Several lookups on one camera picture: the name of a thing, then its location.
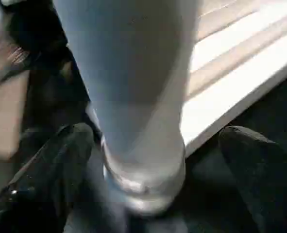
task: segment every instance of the dark floor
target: dark floor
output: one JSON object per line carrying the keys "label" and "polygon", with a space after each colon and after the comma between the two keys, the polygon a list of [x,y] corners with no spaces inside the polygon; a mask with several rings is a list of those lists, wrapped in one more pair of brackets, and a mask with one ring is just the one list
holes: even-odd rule
{"label": "dark floor", "polygon": [[[287,80],[234,120],[278,142],[287,152]],[[140,219],[126,213],[101,185],[101,154],[94,149],[86,180],[65,228],[67,233],[256,233],[235,180],[209,140],[187,160],[184,188],[172,207],[157,218]],[[0,164],[0,185],[12,164]]]}

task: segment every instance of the white ledge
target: white ledge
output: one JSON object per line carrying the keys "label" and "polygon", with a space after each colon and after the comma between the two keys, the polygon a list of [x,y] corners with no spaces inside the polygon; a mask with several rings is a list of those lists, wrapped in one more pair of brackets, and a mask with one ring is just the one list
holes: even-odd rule
{"label": "white ledge", "polygon": [[181,133],[191,155],[287,77],[287,34],[183,106]]}

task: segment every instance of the pole base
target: pole base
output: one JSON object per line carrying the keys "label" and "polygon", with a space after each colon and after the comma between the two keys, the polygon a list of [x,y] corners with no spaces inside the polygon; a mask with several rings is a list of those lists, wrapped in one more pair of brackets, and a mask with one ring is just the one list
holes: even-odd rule
{"label": "pole base", "polygon": [[159,186],[147,188],[144,192],[125,190],[125,183],[132,181],[116,178],[110,169],[107,169],[106,164],[103,165],[103,175],[115,201],[122,203],[133,214],[154,216],[167,210],[180,192],[185,179],[185,162],[183,160],[179,172],[171,179]]}

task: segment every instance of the white pole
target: white pole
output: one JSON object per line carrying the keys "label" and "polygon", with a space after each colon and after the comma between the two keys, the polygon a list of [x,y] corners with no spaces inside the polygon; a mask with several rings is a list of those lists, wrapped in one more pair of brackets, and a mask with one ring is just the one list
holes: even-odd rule
{"label": "white pole", "polygon": [[184,180],[179,130],[195,0],[54,0],[125,205],[164,210]]}

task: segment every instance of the white surface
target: white surface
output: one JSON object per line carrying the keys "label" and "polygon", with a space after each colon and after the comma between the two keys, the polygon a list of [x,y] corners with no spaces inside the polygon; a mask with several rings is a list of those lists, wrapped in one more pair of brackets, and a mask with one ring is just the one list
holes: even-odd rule
{"label": "white surface", "polygon": [[198,42],[193,49],[190,72],[195,72],[216,57],[286,16],[287,2],[272,3]]}
{"label": "white surface", "polygon": [[287,35],[187,101],[180,126],[187,156],[286,77]]}

